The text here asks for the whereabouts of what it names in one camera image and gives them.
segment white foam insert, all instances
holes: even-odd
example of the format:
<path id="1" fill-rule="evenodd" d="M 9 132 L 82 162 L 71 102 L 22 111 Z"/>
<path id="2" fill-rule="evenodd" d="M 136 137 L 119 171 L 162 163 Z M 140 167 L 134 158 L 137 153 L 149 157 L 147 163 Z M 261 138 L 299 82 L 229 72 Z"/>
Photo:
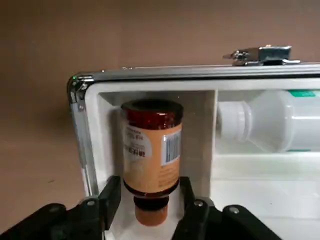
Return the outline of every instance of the white foam insert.
<path id="1" fill-rule="evenodd" d="M 190 177 L 196 195 L 210 197 L 220 210 L 230 204 L 246 207 L 284 240 L 316 239 L 320 236 L 320 153 L 271 154 L 250 143 L 216 138 L 217 100 L 246 101 L 260 93 L 254 89 L 261 89 L 254 84 L 240 85 L 243 81 L 220 82 L 92 85 L 85 103 L 99 190 L 111 175 L 122 175 L 120 105 L 146 97 L 169 99 L 184 107 L 180 174 Z M 226 90 L 234 86 L 251 91 Z M 226 91 L 218 92 L 217 88 Z M 125 187 L 121 190 L 121 203 L 106 233 L 107 240 L 171 239 L 183 214 L 179 189 L 170 195 L 167 220 L 157 227 L 138 223 L 133 196 Z"/>

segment screw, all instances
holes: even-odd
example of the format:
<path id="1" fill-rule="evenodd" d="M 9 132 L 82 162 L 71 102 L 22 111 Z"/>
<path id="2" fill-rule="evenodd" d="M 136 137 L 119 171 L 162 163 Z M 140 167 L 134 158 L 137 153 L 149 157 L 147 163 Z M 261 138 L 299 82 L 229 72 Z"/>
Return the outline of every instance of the screw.
<path id="1" fill-rule="evenodd" d="M 239 213 L 239 209 L 234 207 L 234 206 L 230 207 L 229 211 L 232 212 L 233 214 L 238 214 Z"/>
<path id="2" fill-rule="evenodd" d="M 93 206 L 93 205 L 95 205 L 96 203 L 95 203 L 95 201 L 93 201 L 93 200 L 90 200 L 90 201 L 87 201 L 86 202 L 86 205 L 87 206 L 89 206 L 89 207 L 91 207 L 91 206 Z"/>
<path id="3" fill-rule="evenodd" d="M 50 209 L 49 209 L 49 212 L 50 213 L 55 213 L 57 211 L 59 211 L 60 207 L 59 206 L 52 206 Z"/>
<path id="4" fill-rule="evenodd" d="M 196 205 L 198 207 L 202 207 L 204 205 L 204 203 L 201 200 L 195 200 L 194 205 Z"/>

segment medicine bottle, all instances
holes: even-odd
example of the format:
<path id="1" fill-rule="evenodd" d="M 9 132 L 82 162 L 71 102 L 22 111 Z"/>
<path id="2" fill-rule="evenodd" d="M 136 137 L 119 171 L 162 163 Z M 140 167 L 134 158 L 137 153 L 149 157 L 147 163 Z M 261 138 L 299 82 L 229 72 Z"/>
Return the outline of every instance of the medicine bottle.
<path id="1" fill-rule="evenodd" d="M 169 194 L 179 184 L 183 107 L 141 99 L 122 106 L 123 181 L 134 195 L 135 215 L 146 226 L 161 224 Z"/>

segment brown wall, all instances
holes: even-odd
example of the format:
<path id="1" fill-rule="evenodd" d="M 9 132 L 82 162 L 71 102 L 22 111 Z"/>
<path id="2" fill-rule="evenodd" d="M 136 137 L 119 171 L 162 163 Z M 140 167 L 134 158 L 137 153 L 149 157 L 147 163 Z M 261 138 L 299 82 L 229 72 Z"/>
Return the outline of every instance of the brown wall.
<path id="1" fill-rule="evenodd" d="M 72 74 L 223 64 L 236 48 L 265 44 L 320 59 L 318 0 L 11 0 L 0 11 L 0 232 L 84 195 L 66 97 Z"/>

